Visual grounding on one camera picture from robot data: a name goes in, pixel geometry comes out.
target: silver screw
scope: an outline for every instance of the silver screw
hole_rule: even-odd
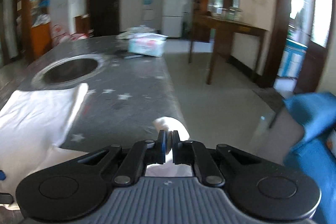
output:
[[[131,178],[128,176],[117,176],[114,178],[114,182],[118,184],[127,184],[131,182]]]
[[[221,184],[223,179],[219,176],[207,176],[205,181],[211,185]]]

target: wooden table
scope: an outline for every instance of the wooden table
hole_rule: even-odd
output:
[[[215,43],[214,43],[213,52],[211,55],[207,84],[208,85],[211,84],[212,74],[213,74],[213,70],[215,67],[217,56],[220,55],[226,61],[229,60],[231,56],[231,51],[232,51],[234,33],[242,33],[242,34],[248,34],[248,35],[252,35],[255,37],[259,37],[259,49],[258,49],[257,60],[254,66],[253,73],[251,75],[251,80],[254,81],[256,74],[257,74],[257,69],[259,66],[261,52],[263,50],[266,30],[254,27],[252,25],[248,25],[243,22],[234,21],[234,20],[227,20],[227,19],[222,19],[219,17],[195,15],[193,18],[193,26],[192,26],[192,32],[191,32],[189,63],[192,62],[195,30],[197,26],[200,26],[200,25],[205,25],[208,28],[216,29]]]

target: refrigerator door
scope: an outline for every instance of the refrigerator door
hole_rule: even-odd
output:
[[[168,37],[182,36],[183,17],[162,17],[162,34]]]
[[[163,16],[183,16],[185,0],[163,0]]]

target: white cloth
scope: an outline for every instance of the white cloth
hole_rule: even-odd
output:
[[[87,84],[68,90],[15,91],[0,111],[0,193],[15,197],[23,178],[43,168],[83,155],[58,148],[66,139],[88,91]],[[5,205],[10,210],[17,204]]]
[[[192,177],[193,173],[189,165],[173,163],[172,132],[178,131],[181,141],[189,139],[189,133],[181,122],[174,118],[162,117],[153,122],[155,129],[159,132],[165,130],[166,135],[166,162],[163,165],[151,164],[147,166],[146,177]]]

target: gray ribbed panel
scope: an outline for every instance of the gray ribbed panel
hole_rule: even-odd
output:
[[[25,224],[37,224],[26,220]],[[225,193],[197,178],[141,177],[118,188],[98,211],[71,224],[262,224],[236,209]],[[303,220],[296,224],[312,224]]]

